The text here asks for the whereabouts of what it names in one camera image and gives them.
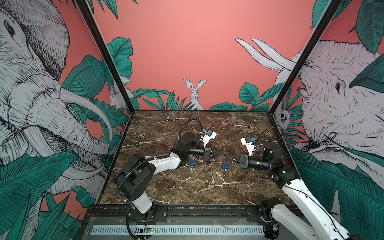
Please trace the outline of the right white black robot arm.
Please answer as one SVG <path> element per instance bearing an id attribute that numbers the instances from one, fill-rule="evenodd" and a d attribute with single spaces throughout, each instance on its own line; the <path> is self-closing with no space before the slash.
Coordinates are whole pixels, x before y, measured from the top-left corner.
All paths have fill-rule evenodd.
<path id="1" fill-rule="evenodd" d="M 285 163 L 284 151 L 278 142 L 265 141 L 261 155 L 256 153 L 254 139 L 243 138 L 241 142 L 248 153 L 227 154 L 226 160 L 242 169 L 265 171 L 268 178 L 290 197 L 307 219 L 304 222 L 276 197 L 265 199 L 261 203 L 259 215 L 266 223 L 264 234 L 267 239 L 277 238 L 280 225 L 285 226 L 299 240 L 361 239 L 339 224 L 314 197 L 298 171 Z"/>

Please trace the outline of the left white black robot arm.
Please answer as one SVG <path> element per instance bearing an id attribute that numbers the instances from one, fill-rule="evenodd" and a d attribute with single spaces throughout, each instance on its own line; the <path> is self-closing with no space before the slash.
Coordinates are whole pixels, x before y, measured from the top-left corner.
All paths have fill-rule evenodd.
<path id="1" fill-rule="evenodd" d="M 217 136 L 216 132 L 203 130 L 200 136 L 185 133 L 178 144 L 164 155 L 149 157 L 135 154 L 115 175 L 117 196 L 127 200 L 142 215 L 153 211 L 153 202 L 146 193 L 152 177 L 164 171 L 172 171 L 185 165 L 190 155 L 203 157 L 207 164 L 211 163 L 212 148 L 207 145 Z"/>

